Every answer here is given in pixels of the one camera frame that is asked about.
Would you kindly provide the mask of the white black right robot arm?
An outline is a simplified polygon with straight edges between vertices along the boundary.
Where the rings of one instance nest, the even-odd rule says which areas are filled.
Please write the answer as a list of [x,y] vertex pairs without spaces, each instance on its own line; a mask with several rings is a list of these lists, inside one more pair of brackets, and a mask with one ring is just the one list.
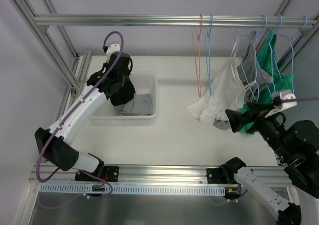
[[286,117],[279,104],[249,104],[249,110],[226,110],[233,132],[245,125],[247,133],[258,132],[286,164],[284,171],[296,188],[300,206],[290,204],[279,212],[281,224],[317,225],[319,223],[319,129],[310,120],[299,120],[285,129]]

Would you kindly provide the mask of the light blue wire hanger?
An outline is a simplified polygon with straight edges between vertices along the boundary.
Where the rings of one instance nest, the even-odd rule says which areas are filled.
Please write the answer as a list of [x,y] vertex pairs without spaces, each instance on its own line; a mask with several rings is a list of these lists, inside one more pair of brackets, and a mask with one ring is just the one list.
[[209,27],[205,28],[205,61],[206,61],[206,70],[207,70],[207,82],[209,94],[212,95],[212,80],[211,80],[211,31],[214,23],[214,16],[210,15]]

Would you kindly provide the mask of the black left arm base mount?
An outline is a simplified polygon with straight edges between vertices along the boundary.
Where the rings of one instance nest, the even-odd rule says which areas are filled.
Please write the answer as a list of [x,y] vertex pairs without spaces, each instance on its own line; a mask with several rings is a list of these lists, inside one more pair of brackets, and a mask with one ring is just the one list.
[[118,166],[99,166],[93,173],[77,171],[75,181],[80,182],[117,182],[119,177]]

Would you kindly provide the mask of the black tank top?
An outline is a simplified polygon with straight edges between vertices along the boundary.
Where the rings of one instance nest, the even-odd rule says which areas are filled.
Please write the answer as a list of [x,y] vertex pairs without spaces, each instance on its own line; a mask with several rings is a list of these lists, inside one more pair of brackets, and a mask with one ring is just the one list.
[[117,63],[107,77],[98,85],[100,92],[110,99],[113,106],[120,106],[131,101],[136,93],[130,80],[133,61],[129,54],[121,53]]

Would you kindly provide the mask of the pink wire hanger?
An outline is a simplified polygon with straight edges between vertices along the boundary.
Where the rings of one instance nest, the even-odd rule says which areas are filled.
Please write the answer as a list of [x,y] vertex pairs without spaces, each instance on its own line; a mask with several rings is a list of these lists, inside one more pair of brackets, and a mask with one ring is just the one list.
[[196,74],[196,84],[197,84],[197,93],[198,96],[202,96],[202,87],[201,87],[201,33],[203,29],[203,15],[200,14],[200,28],[199,31],[194,26],[191,28],[191,37],[192,37],[192,47],[194,53],[194,64],[195,64],[195,74]]

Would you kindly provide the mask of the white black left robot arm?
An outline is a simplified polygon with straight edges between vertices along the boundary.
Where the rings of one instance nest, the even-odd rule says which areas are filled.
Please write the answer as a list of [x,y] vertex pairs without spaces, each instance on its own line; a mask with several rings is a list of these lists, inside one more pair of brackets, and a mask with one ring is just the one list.
[[62,139],[71,167],[93,181],[107,164],[219,166],[233,157],[251,164],[257,135],[220,130],[196,120],[186,109],[198,101],[192,57],[133,56],[131,79],[138,95],[152,94],[148,116],[116,116],[103,92],[86,86],[79,98],[47,132],[41,155]]

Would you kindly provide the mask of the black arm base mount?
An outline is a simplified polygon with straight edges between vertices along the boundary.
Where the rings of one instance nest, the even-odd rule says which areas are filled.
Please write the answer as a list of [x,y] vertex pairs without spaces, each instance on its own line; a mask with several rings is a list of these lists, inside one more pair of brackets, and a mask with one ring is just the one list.
[[234,157],[218,168],[207,168],[207,182],[208,184],[236,184],[234,175],[243,167],[246,167],[246,163]]

